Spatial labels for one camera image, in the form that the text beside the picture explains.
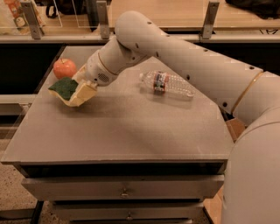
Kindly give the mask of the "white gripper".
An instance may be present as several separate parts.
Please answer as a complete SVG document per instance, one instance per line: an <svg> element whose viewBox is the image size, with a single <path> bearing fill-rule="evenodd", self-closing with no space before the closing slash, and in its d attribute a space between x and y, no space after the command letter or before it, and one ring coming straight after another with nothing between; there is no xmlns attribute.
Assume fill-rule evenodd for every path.
<svg viewBox="0 0 280 224"><path fill-rule="evenodd" d="M79 85L70 98L71 107L79 107L94 97L97 94L97 85L106 87L116 80L117 76L102 64L99 52L94 52L88 58L86 65L82 66L72 77L73 80L79 82Z"/></svg>

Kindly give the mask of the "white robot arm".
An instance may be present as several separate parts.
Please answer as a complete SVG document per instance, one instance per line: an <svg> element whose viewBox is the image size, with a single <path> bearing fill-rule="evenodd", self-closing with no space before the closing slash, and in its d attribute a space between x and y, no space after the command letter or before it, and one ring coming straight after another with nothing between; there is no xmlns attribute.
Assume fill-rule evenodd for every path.
<svg viewBox="0 0 280 224"><path fill-rule="evenodd" d="M221 224L280 224L280 77L170 37L143 14L126 11L115 36L74 79L109 85L149 57L247 126L227 162Z"/></svg>

